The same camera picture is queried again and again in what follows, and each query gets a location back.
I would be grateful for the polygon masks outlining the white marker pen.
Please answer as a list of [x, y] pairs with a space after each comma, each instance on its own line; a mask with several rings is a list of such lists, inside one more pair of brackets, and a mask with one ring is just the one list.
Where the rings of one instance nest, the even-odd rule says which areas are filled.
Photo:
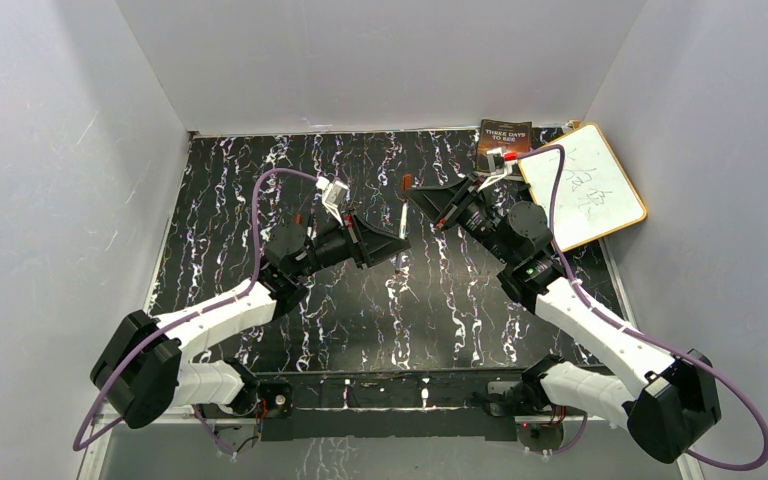
[[399, 231], [398, 231], [398, 235], [400, 239], [405, 239], [407, 237], [408, 212], [409, 212], [409, 205], [407, 202], [403, 202], [401, 206], [401, 215], [400, 215]]

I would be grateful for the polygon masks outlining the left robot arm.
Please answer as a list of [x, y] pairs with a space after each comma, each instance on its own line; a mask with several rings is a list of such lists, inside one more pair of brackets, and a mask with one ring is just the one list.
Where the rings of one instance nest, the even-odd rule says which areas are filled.
[[256, 279], [181, 311], [128, 314], [92, 368], [91, 382], [133, 429], [185, 405], [248, 416], [269, 402], [260, 380], [237, 360], [200, 363], [195, 357], [291, 312], [315, 273], [347, 260], [370, 268], [409, 247], [408, 239], [354, 212], [328, 220], [314, 236], [296, 221], [283, 222], [269, 235]]

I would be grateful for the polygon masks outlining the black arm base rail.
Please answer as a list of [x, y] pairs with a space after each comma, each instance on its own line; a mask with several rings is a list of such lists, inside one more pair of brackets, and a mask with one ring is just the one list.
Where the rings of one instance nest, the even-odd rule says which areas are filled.
[[250, 403], [236, 413], [200, 404], [168, 407], [151, 421], [200, 413], [225, 429], [266, 420], [266, 440], [482, 437], [557, 450], [578, 430], [572, 407], [503, 407], [496, 397], [520, 379], [518, 369], [400, 372], [259, 373]]

